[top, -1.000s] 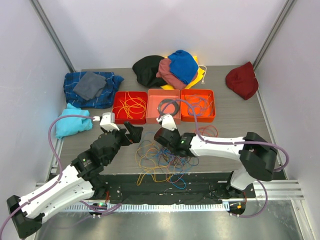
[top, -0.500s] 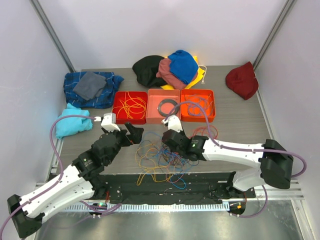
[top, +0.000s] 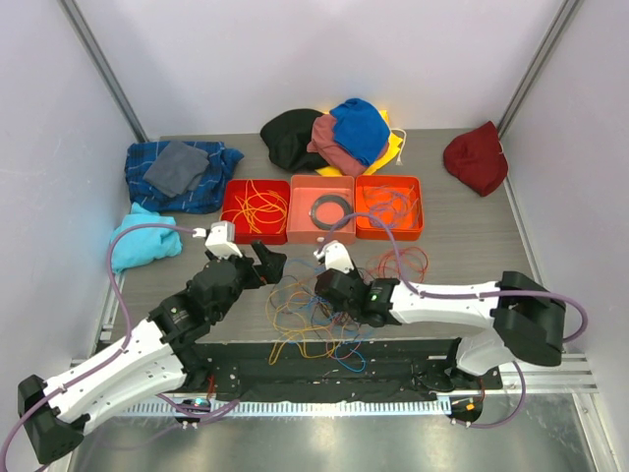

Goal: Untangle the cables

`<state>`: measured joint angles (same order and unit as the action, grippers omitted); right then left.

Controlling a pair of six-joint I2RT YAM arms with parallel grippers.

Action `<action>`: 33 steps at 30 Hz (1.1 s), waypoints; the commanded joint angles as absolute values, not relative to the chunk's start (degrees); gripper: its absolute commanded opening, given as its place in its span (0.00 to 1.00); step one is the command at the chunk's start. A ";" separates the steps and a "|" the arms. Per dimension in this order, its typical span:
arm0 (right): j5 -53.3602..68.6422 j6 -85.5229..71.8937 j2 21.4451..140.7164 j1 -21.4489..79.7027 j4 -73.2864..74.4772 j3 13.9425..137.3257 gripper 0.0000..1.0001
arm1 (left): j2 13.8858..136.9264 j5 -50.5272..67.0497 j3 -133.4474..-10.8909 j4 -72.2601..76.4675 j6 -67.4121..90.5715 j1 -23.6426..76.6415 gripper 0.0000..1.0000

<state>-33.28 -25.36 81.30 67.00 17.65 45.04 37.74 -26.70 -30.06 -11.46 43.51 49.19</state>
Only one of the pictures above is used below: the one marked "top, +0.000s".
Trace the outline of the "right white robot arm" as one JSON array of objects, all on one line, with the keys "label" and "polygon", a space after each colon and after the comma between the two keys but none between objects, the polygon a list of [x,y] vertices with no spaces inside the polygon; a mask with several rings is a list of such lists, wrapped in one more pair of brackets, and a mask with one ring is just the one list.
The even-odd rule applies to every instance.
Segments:
[{"label": "right white robot arm", "polygon": [[362,325],[434,325],[455,340],[443,365],[449,384],[469,386],[512,361],[557,367],[566,304],[528,276],[506,271],[498,281],[429,285],[397,278],[363,280],[356,270],[328,269],[315,294]]}]

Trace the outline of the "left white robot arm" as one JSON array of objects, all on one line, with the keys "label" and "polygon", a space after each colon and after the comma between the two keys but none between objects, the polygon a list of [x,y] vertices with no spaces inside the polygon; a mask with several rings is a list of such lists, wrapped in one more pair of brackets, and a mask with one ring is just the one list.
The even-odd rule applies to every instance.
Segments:
[{"label": "left white robot arm", "polygon": [[209,364],[197,354],[197,340],[244,291],[277,283],[287,261],[260,241],[252,244],[253,258],[228,247],[224,258],[207,251],[207,263],[185,288],[117,342],[58,376],[31,375],[19,383],[21,426],[40,465],[64,457],[100,424],[147,396],[207,385]]}]

